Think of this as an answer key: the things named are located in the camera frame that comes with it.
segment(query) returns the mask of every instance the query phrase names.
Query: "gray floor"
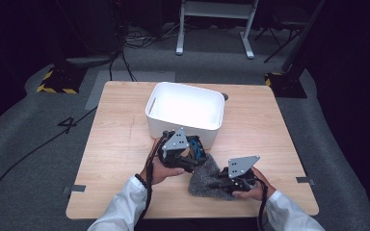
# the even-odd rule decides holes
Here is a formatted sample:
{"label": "gray floor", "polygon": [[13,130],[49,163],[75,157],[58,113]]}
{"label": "gray floor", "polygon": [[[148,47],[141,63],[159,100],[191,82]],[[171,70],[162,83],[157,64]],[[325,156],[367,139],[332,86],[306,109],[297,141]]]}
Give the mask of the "gray floor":
{"label": "gray floor", "polygon": [[[268,63],[277,49],[270,34],[253,41],[255,58],[248,60],[236,28],[228,31],[194,30],[186,34],[184,54],[175,55],[176,37],[148,48],[125,48],[134,72],[174,73],[177,83],[264,85],[267,72],[280,71],[291,46]],[[89,69],[79,94],[36,92],[47,66],[31,76],[26,98],[0,117],[0,176],[27,153],[53,138],[68,117],[80,118],[99,72],[108,65]],[[113,71],[125,71],[118,58]],[[301,82],[307,99],[278,98],[277,102],[296,145],[320,207],[315,218],[326,230],[370,230],[370,205],[364,188],[349,167],[326,124],[317,101],[317,89],[308,72]],[[17,165],[0,183],[0,230],[86,230],[93,222],[66,217],[67,194],[77,174],[95,112],[68,134],[59,136]]]}

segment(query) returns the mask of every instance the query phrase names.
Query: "light wood tabletop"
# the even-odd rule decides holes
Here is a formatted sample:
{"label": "light wood tabletop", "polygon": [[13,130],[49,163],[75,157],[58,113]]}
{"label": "light wood tabletop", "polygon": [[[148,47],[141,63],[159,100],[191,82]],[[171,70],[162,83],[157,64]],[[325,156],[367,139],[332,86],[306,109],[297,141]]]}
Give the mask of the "light wood tabletop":
{"label": "light wood tabletop", "polygon": [[[69,218],[100,217],[127,179],[139,173],[152,147],[145,106],[157,83],[108,82],[92,124],[75,180],[86,186],[72,192]],[[290,138],[272,90],[266,86],[186,84],[228,95],[222,127],[206,150],[220,169],[231,158],[259,155],[255,166],[278,190],[295,200],[309,215],[318,205],[308,183],[298,183],[304,169]],[[225,201],[188,193],[191,174],[154,185],[146,218],[257,217],[259,201]]]}

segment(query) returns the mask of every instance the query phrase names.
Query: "hand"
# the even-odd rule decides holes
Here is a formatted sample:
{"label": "hand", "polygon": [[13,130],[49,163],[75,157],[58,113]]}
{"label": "hand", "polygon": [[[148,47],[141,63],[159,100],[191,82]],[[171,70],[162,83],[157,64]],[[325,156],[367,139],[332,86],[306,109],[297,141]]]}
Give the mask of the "hand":
{"label": "hand", "polygon": [[[266,177],[255,167],[251,167],[251,170],[253,170],[254,175],[256,175],[260,180],[262,180],[268,187],[267,190],[267,198],[270,198],[272,194],[276,191],[275,187],[273,187],[269,181],[266,179]],[[256,182],[256,186],[254,189],[248,191],[248,192],[240,192],[235,191],[232,193],[232,195],[239,199],[246,199],[246,198],[253,198],[255,200],[262,200],[263,190],[260,186],[260,182]]]}
{"label": "hand", "polygon": [[[154,145],[152,145],[151,151],[149,152],[148,157],[146,158],[147,160],[152,155],[152,150],[155,148],[155,145],[157,144],[158,140],[154,141]],[[152,163],[154,163],[154,170],[152,172],[152,185],[156,185],[163,182],[167,177],[181,175],[185,172],[184,168],[164,167],[158,157],[154,157]],[[146,181],[146,166],[144,166],[143,170],[140,173],[140,176]]]}

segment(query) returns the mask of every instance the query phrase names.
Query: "person's left hand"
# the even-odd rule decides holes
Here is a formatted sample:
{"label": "person's left hand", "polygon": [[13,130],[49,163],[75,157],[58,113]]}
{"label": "person's left hand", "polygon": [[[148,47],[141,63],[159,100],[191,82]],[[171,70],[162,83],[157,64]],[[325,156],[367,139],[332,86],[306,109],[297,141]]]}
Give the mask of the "person's left hand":
{"label": "person's left hand", "polygon": [[[148,157],[146,158],[147,160],[152,155],[152,150],[155,148],[157,142],[158,140],[154,141],[154,145],[152,145]],[[167,177],[181,175],[185,172],[185,169],[180,167],[176,168],[164,167],[157,156],[154,157],[152,163],[154,163],[154,170],[152,173],[152,185],[156,185],[163,182]],[[146,166],[144,166],[143,170],[140,173],[140,176],[146,181]]]}

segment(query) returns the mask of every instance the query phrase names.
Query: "white metal stand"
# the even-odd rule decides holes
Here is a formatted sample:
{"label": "white metal stand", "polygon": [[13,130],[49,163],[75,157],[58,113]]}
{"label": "white metal stand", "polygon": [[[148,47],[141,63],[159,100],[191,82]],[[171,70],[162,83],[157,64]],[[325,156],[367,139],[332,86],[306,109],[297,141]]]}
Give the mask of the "white metal stand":
{"label": "white metal stand", "polygon": [[241,32],[240,36],[245,47],[247,57],[249,59],[253,59],[254,55],[251,51],[251,45],[248,41],[248,35],[251,30],[251,23],[253,22],[254,14],[256,13],[257,3],[258,0],[253,0],[252,4],[227,4],[182,0],[178,43],[176,45],[176,55],[182,55],[184,51],[183,46],[185,15],[209,16],[247,19],[248,22],[246,24],[245,32]]}

